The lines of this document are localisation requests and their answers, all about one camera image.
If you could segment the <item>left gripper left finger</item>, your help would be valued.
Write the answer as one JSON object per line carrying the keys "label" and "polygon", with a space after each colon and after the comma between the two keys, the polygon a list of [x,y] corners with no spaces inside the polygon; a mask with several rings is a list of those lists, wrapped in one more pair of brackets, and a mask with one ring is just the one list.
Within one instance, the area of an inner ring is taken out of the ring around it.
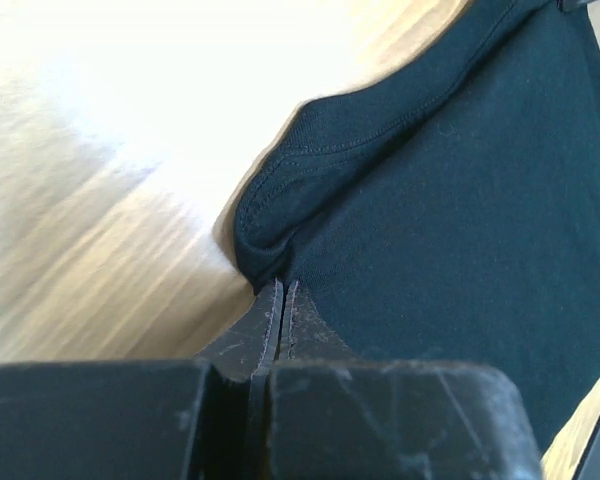
{"label": "left gripper left finger", "polygon": [[255,479],[279,282],[187,359],[0,364],[0,479]]}

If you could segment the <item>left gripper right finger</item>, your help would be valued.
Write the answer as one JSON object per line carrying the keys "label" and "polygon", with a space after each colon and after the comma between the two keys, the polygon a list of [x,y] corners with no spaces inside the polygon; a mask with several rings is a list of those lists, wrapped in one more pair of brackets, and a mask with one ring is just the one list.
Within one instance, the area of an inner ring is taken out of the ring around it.
{"label": "left gripper right finger", "polygon": [[448,361],[366,362],[291,285],[268,387],[272,479],[539,479],[517,387]]}

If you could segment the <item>black t-shirt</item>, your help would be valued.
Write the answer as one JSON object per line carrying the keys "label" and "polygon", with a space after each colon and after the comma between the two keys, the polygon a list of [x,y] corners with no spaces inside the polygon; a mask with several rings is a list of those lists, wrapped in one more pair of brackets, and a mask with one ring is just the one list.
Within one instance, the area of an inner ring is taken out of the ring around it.
{"label": "black t-shirt", "polygon": [[373,359],[486,363],[546,449],[600,376],[600,50],[588,11],[476,1],[413,63],[306,104],[238,202],[255,289]]}

